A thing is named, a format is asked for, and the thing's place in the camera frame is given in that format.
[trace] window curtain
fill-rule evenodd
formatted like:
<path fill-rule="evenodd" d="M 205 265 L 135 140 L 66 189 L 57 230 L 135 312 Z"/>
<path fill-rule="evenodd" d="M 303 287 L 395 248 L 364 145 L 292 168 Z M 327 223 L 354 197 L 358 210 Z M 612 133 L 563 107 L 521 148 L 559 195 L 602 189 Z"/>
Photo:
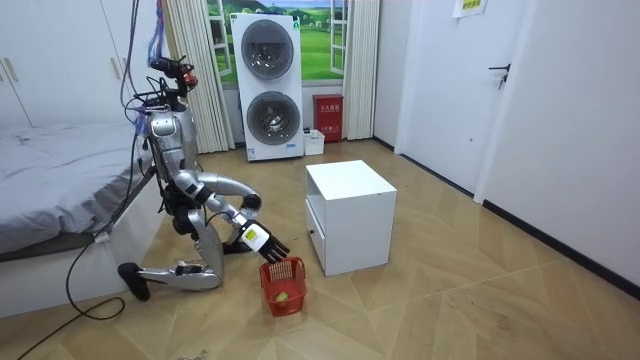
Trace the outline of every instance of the window curtain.
<path fill-rule="evenodd" d="M 229 115 L 213 50 L 206 0 L 167 0 L 178 57 L 195 66 L 198 86 L 189 93 L 189 106 L 198 131 L 198 152 L 234 149 Z"/>
<path fill-rule="evenodd" d="M 349 1 L 344 69 L 343 134 L 373 136 L 380 0 Z"/>

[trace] small white box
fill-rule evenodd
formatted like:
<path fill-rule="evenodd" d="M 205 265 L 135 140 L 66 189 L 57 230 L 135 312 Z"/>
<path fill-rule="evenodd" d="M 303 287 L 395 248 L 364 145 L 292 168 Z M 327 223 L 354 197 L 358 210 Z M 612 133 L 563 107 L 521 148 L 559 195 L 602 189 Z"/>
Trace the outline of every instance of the small white box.
<path fill-rule="evenodd" d="M 324 134 L 318 130 L 311 130 L 304 134 L 304 154 L 320 155 L 324 153 Z"/>
<path fill-rule="evenodd" d="M 386 264 L 396 189 L 362 160 L 306 169 L 307 229 L 325 275 Z"/>

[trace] tennis ball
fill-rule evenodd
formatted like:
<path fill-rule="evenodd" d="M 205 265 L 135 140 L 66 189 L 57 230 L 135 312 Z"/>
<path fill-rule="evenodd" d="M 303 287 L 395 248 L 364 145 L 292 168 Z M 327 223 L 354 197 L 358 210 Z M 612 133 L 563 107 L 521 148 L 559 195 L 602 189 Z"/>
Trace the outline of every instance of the tennis ball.
<path fill-rule="evenodd" d="M 289 298 L 289 294 L 287 294 L 286 292 L 279 292 L 276 295 L 276 301 L 286 301 Z"/>

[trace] washing machine door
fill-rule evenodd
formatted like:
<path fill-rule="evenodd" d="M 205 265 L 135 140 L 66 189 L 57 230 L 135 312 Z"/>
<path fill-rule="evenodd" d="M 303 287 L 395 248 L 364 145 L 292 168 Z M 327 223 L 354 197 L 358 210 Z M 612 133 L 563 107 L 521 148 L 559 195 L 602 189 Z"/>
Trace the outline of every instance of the washing machine door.
<path fill-rule="evenodd" d="M 291 67 L 293 42 L 280 24 L 258 20 L 249 25 L 242 36 L 242 58 L 255 76 L 277 79 Z"/>
<path fill-rule="evenodd" d="M 258 95 L 249 104 L 247 127 L 251 135 L 262 143 L 284 144 L 300 128 L 300 111 L 287 95 L 268 91 Z"/>

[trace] baseboard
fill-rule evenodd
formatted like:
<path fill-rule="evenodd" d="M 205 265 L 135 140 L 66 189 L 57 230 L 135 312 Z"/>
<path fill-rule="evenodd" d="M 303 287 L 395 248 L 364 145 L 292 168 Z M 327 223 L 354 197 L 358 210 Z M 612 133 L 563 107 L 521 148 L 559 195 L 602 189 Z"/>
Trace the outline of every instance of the baseboard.
<path fill-rule="evenodd" d="M 384 140 L 380 139 L 379 137 L 377 137 L 377 136 L 375 136 L 375 135 L 373 136 L 373 140 L 375 140 L 376 142 L 378 142 L 378 144 L 380 144 L 380 145 L 382 145 L 382 146 L 386 147 L 387 149 L 389 149 L 389 150 L 391 150 L 391 151 L 394 151 L 394 150 L 395 150 L 395 148 L 393 147 L 393 145 L 389 144 L 388 142 L 386 142 L 386 141 L 384 141 Z"/>
<path fill-rule="evenodd" d="M 472 193 L 471 191 L 469 191 L 469 190 L 467 190 L 467 189 L 465 189 L 465 188 L 461 187 L 460 185 L 458 185 L 458 184 L 454 183 L 453 181 L 451 181 L 451 180 L 447 179 L 446 177 L 444 177 L 444 176 L 442 176 L 442 175 L 438 174 L 437 172 L 435 172 L 435 171 L 433 171 L 433 170 L 429 169 L 428 167 L 426 167 L 426 166 L 424 166 L 424 165 L 420 164 L 419 162 L 417 162 L 417 161 L 413 160 L 412 158 L 408 157 L 408 156 L 407 156 L 407 155 L 405 155 L 405 154 L 400 154 L 400 156 L 402 156 L 403 158 L 405 158 L 405 159 L 407 159 L 407 160 L 411 161 L 411 162 L 412 162 L 414 165 L 416 165 L 417 167 L 419 167 L 419 168 L 421 168 L 422 170 L 424 170 L 424 171 L 428 172 L 429 174 L 431 174 L 431 175 L 433 175 L 433 176 L 437 177 L 438 179 L 440 179 L 440 180 L 444 181 L 445 183 L 447 183 L 449 186 L 453 187 L 454 189 L 456 189 L 456 190 L 460 191 L 461 193 L 463 193 L 463 194 L 465 194 L 465 195 L 467 195 L 468 197 L 470 197 L 470 198 L 472 198 L 472 199 L 473 199 L 473 193 Z"/>
<path fill-rule="evenodd" d="M 611 285 L 624 291 L 630 296 L 633 296 L 637 300 L 640 300 L 640 287 L 632 283 L 631 281 L 627 280 L 623 276 L 604 267 L 602 264 L 598 263 L 597 261 L 582 254 L 578 250 L 570 247 L 569 245 L 545 233 L 544 231 L 536 228 L 535 226 L 527 223 L 526 221 L 520 219 L 519 217 L 511 214 L 507 210 L 499 207 L 498 205 L 492 203 L 489 200 L 485 200 L 482 203 L 482 206 L 484 206 L 485 208 L 487 208 L 487 210 L 493 212 L 494 214 L 500 216 L 501 218 L 507 220 L 508 222 L 515 225 L 517 228 L 521 229 L 527 234 L 540 240 L 542 243 L 548 245 L 549 247 L 561 253 L 562 255 L 573 260 L 574 262 L 584 267 L 585 269 L 601 277 Z"/>

